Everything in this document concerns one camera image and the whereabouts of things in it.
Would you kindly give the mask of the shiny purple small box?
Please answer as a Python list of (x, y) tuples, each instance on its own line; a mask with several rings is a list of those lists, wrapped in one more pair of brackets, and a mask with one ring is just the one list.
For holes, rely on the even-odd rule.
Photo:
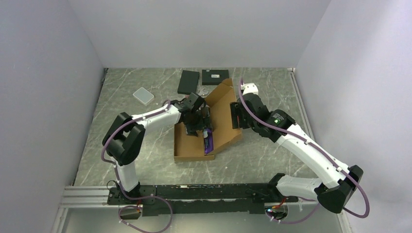
[(202, 135), (204, 140), (204, 153), (207, 155), (214, 150), (212, 130), (210, 128), (206, 128), (202, 131)]

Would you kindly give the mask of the brown cardboard express box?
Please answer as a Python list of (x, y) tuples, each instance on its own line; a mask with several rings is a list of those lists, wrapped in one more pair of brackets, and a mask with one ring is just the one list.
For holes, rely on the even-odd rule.
[(197, 135), (188, 135), (183, 123), (174, 127), (174, 161), (212, 161), (242, 139), (241, 129), (232, 127), (230, 104), (236, 101), (231, 78), (225, 79), (207, 97), (206, 125)]

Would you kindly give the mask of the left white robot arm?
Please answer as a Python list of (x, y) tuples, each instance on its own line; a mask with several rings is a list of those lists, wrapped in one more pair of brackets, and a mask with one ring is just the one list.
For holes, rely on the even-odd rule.
[(128, 204), (135, 203), (140, 194), (135, 160), (139, 155), (145, 134), (165, 126), (183, 124), (187, 136), (200, 136), (204, 154), (213, 151), (211, 111), (206, 100), (191, 93), (182, 100), (166, 100), (162, 106), (140, 115), (126, 112), (117, 115), (103, 138), (103, 150), (113, 164), (120, 197)]

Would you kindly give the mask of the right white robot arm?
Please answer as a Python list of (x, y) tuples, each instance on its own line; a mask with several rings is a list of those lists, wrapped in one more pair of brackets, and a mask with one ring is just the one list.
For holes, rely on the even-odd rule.
[(297, 156), (317, 178), (297, 178), (283, 173), (270, 181), (268, 196), (280, 201), (285, 196), (318, 201), (325, 209), (339, 214), (358, 190), (363, 170), (348, 166), (314, 142), (290, 115), (280, 109), (269, 111), (260, 97), (248, 93), (230, 103), (233, 129), (252, 129), (261, 137), (278, 143)]

